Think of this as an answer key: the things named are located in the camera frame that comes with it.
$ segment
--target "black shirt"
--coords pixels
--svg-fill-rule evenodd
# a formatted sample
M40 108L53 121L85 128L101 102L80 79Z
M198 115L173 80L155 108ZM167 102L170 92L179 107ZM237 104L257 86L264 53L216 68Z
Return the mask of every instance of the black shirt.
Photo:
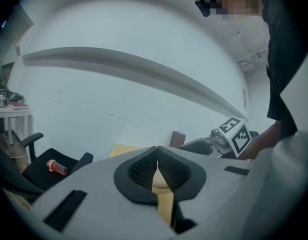
M297 131L280 94L297 72L308 51L308 32L303 28L304 19L296 8L302 6L301 1L262 0L264 6L262 16L268 24L270 35L269 66L266 69L270 80L267 117L281 121L281 139Z

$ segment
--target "person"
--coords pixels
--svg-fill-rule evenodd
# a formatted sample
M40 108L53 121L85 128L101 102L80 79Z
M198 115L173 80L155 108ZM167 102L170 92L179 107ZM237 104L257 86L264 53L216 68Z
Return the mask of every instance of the person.
M259 151L274 147L280 139L293 135L296 125L280 93L297 72L308 51L308 29L301 12L308 0L219 0L228 15L258 15L268 24L267 75L270 102L267 117L275 123L252 139L240 159L254 159Z

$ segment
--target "cable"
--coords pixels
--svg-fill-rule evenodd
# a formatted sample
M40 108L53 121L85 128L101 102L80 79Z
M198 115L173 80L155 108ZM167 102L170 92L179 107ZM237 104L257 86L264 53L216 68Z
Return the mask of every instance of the cable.
M22 155L22 156L19 156L19 157L12 157L12 156L10 156L10 158L14 158L14 159L17 159L17 158L23 158L23 157L26 157L27 156L27 154L25 154L25 155Z

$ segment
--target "white table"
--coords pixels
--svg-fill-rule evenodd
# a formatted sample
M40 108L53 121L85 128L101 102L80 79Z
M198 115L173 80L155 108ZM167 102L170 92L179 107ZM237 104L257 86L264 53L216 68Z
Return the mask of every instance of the white table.
M28 116L30 115L30 109L12 109L11 107L0 107L0 118L7 118L8 125L8 137L9 143L14 144L12 135L11 118L24 117L24 134L25 138L28 137Z

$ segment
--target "person's arm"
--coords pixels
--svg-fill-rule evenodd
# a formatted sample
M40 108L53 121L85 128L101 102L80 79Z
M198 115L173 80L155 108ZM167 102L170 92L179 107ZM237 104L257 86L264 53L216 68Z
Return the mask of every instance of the person's arm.
M251 143L239 156L239 159L242 160L255 159L258 152L266 148L273 148L279 142L279 139L280 139L280 121L276 121L262 134L252 138Z

